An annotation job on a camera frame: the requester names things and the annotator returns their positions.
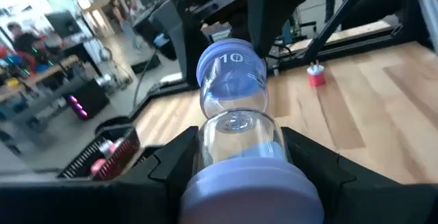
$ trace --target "man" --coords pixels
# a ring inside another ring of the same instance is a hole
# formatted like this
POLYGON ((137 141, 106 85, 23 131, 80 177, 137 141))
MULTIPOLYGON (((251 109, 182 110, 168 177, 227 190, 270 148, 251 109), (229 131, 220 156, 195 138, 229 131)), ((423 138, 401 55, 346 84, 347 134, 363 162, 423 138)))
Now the man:
POLYGON ((8 30, 14 36, 13 46, 15 51, 29 53, 34 56, 36 56, 36 51, 47 54, 44 41, 31 32, 24 32, 18 23, 8 23, 8 30))
POLYGON ((136 1, 131 1, 129 5, 129 15, 131 16, 132 23, 136 21, 138 16, 144 11, 142 5, 140 7, 137 5, 136 1))

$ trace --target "light purple bottle base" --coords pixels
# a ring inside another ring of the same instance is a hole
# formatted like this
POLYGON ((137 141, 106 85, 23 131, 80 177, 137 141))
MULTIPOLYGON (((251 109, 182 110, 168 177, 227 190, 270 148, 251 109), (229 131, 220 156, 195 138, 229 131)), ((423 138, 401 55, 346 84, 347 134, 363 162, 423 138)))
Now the light purple bottle base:
POLYGON ((182 224, 322 223, 315 186, 294 165, 272 158, 234 158, 213 164, 189 182, 182 224))
POLYGON ((285 156, 285 150, 277 142, 263 142, 260 144, 256 144, 249 149, 245 149, 240 153, 231 156, 230 159, 250 157, 276 158, 279 160, 287 161, 285 156))

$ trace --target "floor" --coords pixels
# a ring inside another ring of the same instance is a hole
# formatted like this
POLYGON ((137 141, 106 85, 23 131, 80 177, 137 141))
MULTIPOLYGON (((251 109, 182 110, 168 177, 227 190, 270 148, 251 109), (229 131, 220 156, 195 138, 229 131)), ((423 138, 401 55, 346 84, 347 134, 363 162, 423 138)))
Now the floor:
MULTIPOLYGON (((340 6, 342 0, 337 0, 336 8, 340 6)), ((307 0, 299 7, 302 23, 309 21, 317 22, 317 33, 324 27, 325 0, 307 0)), ((313 38, 316 34, 311 27, 303 28, 303 34, 313 38)), ((138 76, 135 76, 130 69, 130 64, 142 62, 149 59, 153 50, 148 46, 143 47, 140 52, 132 49, 131 43, 125 40, 123 35, 117 35, 103 40, 103 44, 112 50, 114 62, 118 67, 115 69, 111 64, 101 63, 99 68, 104 73, 117 73, 123 77, 130 75, 133 83, 126 89, 118 91, 110 97, 110 104, 99 113, 98 116, 90 121, 80 121, 71 110, 66 110, 52 120, 48 129, 41 136, 47 138, 48 145, 43 149, 28 148, 20 159, 26 167, 36 169, 62 169, 65 167, 94 137, 94 128, 101 122, 120 115, 127 115, 132 111, 133 96, 138 84, 138 76)), ((148 89, 162 77, 179 72, 177 61, 170 61, 159 54, 162 65, 149 71, 140 84, 138 92, 138 102, 145 96, 148 89)), ((9 163, 6 157, 0 156, 0 172, 23 170, 23 165, 9 163)))

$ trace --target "black cable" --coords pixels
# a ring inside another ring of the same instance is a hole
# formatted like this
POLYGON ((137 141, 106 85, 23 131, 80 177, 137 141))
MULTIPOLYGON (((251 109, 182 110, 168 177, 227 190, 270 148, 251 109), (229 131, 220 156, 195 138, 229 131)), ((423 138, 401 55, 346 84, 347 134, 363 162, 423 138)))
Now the black cable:
POLYGON ((269 54, 268 56, 266 56, 266 57, 264 58, 264 59, 265 59, 265 62, 267 62, 266 58, 270 58, 270 59, 273 59, 273 60, 280 60, 277 56, 275 56, 275 55, 271 55, 271 54, 269 54))
POLYGON ((108 56, 107 60, 108 60, 108 61, 112 60, 112 51, 111 51, 111 49, 109 49, 109 48, 107 48, 107 47, 105 47, 105 46, 102 46, 102 47, 99 49, 99 57, 101 58, 101 60, 103 61, 103 59, 106 58, 106 57, 103 55, 103 51, 104 51, 104 50, 107 51, 107 52, 109 53, 109 56, 108 56))
POLYGON ((138 95, 138 90, 140 89, 140 84, 142 83, 143 77, 146 75, 147 68, 148 68, 149 64, 152 62, 152 59, 153 59, 154 56, 156 56, 156 55, 157 55, 157 50, 154 50, 154 52, 153 52, 151 58, 149 59, 149 62, 147 62, 147 63, 146 63, 146 66, 144 66, 143 72, 142 72, 140 78, 138 79, 138 83, 137 83, 136 91, 135 91, 135 93, 134 93, 134 100, 133 100, 132 108, 136 108, 136 106, 137 106, 137 95, 138 95))
POLYGON ((128 71, 121 64, 117 63, 115 60, 113 60, 112 62, 116 68, 120 67, 128 75, 129 81, 132 81, 131 74, 129 74, 128 71))
MULTIPOLYGON (((304 55, 306 52, 306 51, 301 51, 301 52, 298 52, 294 55, 294 53, 292 53, 292 50, 290 50, 290 48, 288 46, 279 45, 279 44, 275 44, 275 43, 274 43, 274 46, 278 47, 278 48, 286 49, 289 52, 289 60, 295 60, 295 59, 301 57, 302 55, 304 55)), ((273 59, 278 60, 279 63, 284 61, 283 59, 276 59, 276 58, 273 58, 273 59)))

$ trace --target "black plastic basket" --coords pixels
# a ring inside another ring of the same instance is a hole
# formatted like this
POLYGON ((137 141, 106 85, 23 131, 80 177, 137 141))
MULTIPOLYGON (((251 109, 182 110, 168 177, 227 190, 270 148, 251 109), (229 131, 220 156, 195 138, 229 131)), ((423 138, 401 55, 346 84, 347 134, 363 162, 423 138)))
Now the black plastic basket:
POLYGON ((158 149, 161 149, 163 146, 164 145, 153 145, 153 146, 145 147, 142 155, 136 160, 136 162, 132 167, 135 167, 140 163, 144 162, 147 158, 149 158, 151 155, 153 155, 158 149))
POLYGON ((132 125, 114 125, 105 127, 99 135, 58 175, 58 178, 89 178, 91 180, 110 180, 119 176, 133 155, 140 148, 140 140, 132 125), (101 169, 92 175, 91 166, 96 160, 104 158, 99 146, 104 140, 125 138, 101 169))
POLYGON ((96 129, 94 129, 94 135, 99 135, 105 127, 112 127, 115 125, 129 125, 131 121, 129 120, 128 116, 116 116, 111 119, 107 119, 106 121, 103 121, 100 123, 96 129))

